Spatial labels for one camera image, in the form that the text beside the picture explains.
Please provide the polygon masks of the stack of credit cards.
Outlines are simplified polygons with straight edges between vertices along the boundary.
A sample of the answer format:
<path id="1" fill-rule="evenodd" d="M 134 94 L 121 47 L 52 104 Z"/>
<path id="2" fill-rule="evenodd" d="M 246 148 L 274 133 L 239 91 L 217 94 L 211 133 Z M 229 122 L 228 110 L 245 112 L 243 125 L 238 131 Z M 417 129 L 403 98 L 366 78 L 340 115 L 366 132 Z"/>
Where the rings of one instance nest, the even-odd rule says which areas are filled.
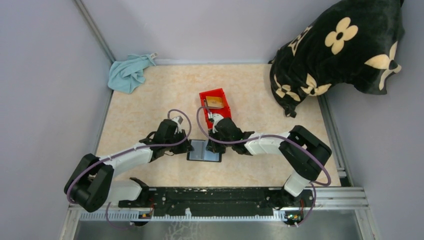
<path id="1" fill-rule="evenodd" d="M 223 109 L 225 107 L 224 103 L 221 100 L 216 100 L 216 99 L 212 99 L 212 100 L 205 100 L 204 101 L 204 105 L 208 108 L 208 109 Z"/>

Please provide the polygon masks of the light blue cloth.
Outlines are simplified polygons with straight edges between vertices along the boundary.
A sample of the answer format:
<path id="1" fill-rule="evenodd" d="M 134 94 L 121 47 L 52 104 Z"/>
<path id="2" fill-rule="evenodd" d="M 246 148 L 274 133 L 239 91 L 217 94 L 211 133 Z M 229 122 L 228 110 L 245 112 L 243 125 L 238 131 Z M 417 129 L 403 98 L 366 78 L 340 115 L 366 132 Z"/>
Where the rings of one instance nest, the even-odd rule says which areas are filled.
<path id="1" fill-rule="evenodd" d="M 144 69 L 156 66 L 154 59 L 157 52 L 137 55 L 129 54 L 124 61 L 115 61 L 109 70 L 107 86 L 125 94 L 131 94 L 137 87 L 146 81 Z"/>

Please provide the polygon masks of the black floral blanket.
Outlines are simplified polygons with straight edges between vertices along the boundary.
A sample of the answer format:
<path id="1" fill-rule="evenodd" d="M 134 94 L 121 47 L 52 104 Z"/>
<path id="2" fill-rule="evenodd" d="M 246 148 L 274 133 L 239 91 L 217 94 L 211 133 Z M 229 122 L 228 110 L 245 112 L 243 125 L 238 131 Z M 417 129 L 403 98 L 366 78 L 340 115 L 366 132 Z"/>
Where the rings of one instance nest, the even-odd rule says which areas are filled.
<path id="1" fill-rule="evenodd" d="M 405 30 L 401 0 L 341 0 L 270 61 L 277 103 L 295 109 L 307 97 L 338 84 L 364 94 L 385 95 L 386 81 L 399 73 L 396 53 Z"/>

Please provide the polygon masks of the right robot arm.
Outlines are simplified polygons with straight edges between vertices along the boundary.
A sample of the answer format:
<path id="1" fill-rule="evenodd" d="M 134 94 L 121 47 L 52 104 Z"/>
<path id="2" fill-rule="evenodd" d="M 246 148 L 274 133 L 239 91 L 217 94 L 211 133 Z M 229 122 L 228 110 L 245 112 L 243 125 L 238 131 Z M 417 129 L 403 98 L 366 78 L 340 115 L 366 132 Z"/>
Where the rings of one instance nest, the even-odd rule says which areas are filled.
<path id="1" fill-rule="evenodd" d="M 213 127 L 202 133 L 212 143 L 223 148 L 231 147 L 239 155 L 275 155 L 284 157 L 293 169 L 282 187 L 281 199 L 287 206 L 295 206 L 301 200 L 301 192 L 310 184 L 317 184 L 318 177 L 324 173 L 327 181 L 332 182 L 325 168 L 332 150 L 314 134 L 301 125 L 290 131 L 270 134 L 255 131 L 242 131 L 229 117 L 215 118 Z"/>

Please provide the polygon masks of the red plastic bin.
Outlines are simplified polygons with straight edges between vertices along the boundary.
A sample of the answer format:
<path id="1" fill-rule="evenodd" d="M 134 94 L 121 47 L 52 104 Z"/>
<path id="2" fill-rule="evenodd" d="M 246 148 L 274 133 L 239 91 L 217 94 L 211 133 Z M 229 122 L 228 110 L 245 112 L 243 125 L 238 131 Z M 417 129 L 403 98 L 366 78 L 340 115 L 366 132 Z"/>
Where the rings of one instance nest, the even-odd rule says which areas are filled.
<path id="1" fill-rule="evenodd" d="M 207 125 L 207 129 L 213 128 L 212 114 L 219 114 L 224 118 L 231 118 L 231 108 L 227 101 L 225 92 L 222 88 L 208 90 L 199 93 L 200 103 L 204 109 L 204 118 Z"/>

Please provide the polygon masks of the aluminium front rail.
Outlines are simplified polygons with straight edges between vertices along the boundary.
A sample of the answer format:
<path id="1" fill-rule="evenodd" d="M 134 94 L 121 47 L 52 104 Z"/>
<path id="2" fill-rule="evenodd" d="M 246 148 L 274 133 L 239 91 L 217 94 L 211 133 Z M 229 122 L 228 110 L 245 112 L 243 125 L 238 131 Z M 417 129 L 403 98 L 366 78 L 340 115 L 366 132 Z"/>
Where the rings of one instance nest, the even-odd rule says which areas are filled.
<path id="1" fill-rule="evenodd" d="M 369 204 L 360 187 L 307 187 L 297 197 L 280 187 L 188 188 L 156 187 L 133 201 L 121 201 L 87 212 L 72 206 L 81 221 L 233 222 L 287 221 L 308 210 L 366 210 Z"/>

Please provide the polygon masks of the black leather card holder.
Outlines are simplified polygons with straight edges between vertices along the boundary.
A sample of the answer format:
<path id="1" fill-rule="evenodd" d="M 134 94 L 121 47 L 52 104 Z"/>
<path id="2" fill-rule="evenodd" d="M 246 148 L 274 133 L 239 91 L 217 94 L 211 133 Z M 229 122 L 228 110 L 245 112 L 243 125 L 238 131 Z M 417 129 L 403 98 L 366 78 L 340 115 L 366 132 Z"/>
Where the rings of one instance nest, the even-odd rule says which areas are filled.
<path id="1" fill-rule="evenodd" d="M 221 163 L 222 154 L 214 153 L 207 150 L 207 141 L 199 139 L 191 139 L 190 141 L 193 150 L 188 152 L 186 155 L 187 161 L 195 162 L 208 162 L 208 163 Z"/>

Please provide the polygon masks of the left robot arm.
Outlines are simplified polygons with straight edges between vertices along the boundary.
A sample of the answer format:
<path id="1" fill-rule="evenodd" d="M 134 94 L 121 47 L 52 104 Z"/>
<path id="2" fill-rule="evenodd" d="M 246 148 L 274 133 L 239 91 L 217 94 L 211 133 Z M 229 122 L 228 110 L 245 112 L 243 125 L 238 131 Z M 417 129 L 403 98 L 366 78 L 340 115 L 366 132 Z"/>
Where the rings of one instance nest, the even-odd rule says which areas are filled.
<path id="1" fill-rule="evenodd" d="M 106 203 L 131 201 L 138 207 L 149 203 L 150 193 L 135 180 L 114 182 L 117 176 L 137 166 L 151 163 L 165 155 L 192 151 L 188 136 L 177 116 L 164 119 L 157 129 L 134 146 L 108 156 L 84 155 L 64 187 L 71 204 L 95 212 Z"/>

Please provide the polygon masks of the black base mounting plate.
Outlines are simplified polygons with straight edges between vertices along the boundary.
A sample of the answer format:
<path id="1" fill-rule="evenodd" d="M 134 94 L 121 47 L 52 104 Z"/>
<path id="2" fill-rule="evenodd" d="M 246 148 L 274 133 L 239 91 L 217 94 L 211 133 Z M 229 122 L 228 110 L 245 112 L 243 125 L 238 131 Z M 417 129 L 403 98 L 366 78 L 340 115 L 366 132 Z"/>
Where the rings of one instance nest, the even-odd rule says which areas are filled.
<path id="1" fill-rule="evenodd" d="M 189 209 L 194 217 L 262 217 L 293 207 L 311 207 L 313 192 L 303 190 L 297 197 L 280 187 L 156 187 L 142 190 L 135 200 L 121 200 L 120 208 L 147 208 L 153 216 L 183 216 Z"/>

